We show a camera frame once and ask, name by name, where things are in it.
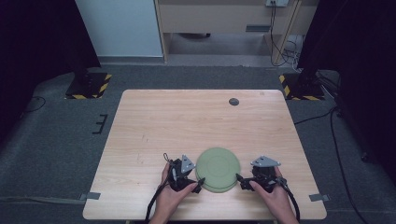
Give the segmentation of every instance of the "hand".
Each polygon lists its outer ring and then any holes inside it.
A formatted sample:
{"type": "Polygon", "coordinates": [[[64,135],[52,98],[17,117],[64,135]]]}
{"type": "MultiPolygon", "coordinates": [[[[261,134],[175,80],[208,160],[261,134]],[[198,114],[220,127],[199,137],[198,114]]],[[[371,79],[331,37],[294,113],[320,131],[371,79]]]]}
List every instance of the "hand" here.
{"type": "MultiPolygon", "coordinates": [[[[166,163],[165,168],[163,168],[163,177],[161,179],[161,185],[166,180],[169,172],[169,162],[166,163]]],[[[158,195],[155,212],[152,216],[150,224],[163,224],[166,223],[169,218],[176,212],[178,205],[183,201],[183,199],[191,193],[197,183],[188,185],[183,190],[176,192],[169,185],[166,185],[158,195]]]]}
{"type": "MultiPolygon", "coordinates": [[[[275,167],[276,176],[282,176],[277,166],[275,167]]],[[[262,197],[271,214],[282,224],[298,223],[293,210],[291,209],[288,193],[279,185],[274,187],[271,193],[265,191],[257,182],[250,181],[250,186],[262,197]]]]}

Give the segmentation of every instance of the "black round hole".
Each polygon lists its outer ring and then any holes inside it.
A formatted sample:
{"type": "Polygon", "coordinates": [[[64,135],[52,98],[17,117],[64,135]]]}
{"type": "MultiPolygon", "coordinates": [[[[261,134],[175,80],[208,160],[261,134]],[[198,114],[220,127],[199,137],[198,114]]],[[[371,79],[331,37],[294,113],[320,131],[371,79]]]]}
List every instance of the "black round hole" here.
{"type": "Polygon", "coordinates": [[[230,105],[239,105],[239,101],[236,98],[231,98],[228,103],[230,103],[230,105]]]}

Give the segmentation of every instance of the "tabletop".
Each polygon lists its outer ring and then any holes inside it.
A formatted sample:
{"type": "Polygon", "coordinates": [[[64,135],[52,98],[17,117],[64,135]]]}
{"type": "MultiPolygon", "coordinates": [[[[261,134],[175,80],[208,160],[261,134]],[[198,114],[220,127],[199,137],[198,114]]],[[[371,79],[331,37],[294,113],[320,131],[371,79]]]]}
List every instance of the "tabletop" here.
{"type": "MultiPolygon", "coordinates": [[[[192,162],[212,147],[231,150],[240,175],[261,155],[280,161],[282,175],[299,204],[301,219],[323,219],[323,201],[311,202],[318,187],[283,93],[276,90],[128,90],[121,97],[83,216],[143,220],[169,159],[192,162]],[[231,105],[230,99],[238,105],[231,105]]],[[[195,172],[190,179],[196,180],[195,172]]],[[[172,220],[273,219],[257,193],[239,184],[223,193],[190,194],[172,220]]]]}

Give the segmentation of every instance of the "power socket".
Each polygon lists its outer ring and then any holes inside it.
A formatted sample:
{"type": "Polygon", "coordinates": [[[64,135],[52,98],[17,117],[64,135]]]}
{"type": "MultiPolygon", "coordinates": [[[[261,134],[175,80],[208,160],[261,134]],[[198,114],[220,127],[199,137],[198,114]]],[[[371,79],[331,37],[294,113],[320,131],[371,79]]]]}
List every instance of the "power socket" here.
{"type": "Polygon", "coordinates": [[[274,3],[277,7],[286,7],[288,5],[289,0],[267,0],[265,5],[268,7],[272,7],[274,3]]]}

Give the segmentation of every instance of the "black stand base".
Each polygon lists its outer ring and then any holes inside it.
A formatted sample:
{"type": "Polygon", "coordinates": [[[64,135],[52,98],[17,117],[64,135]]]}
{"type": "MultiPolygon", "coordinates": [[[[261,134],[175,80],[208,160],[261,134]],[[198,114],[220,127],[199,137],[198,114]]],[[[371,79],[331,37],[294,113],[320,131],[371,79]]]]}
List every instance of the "black stand base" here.
{"type": "Polygon", "coordinates": [[[279,77],[288,100],[323,100],[324,93],[313,81],[303,83],[299,73],[283,74],[279,77]]]}
{"type": "Polygon", "coordinates": [[[65,94],[66,99],[100,98],[105,93],[111,75],[108,73],[89,73],[83,80],[75,76],[65,94]]]}

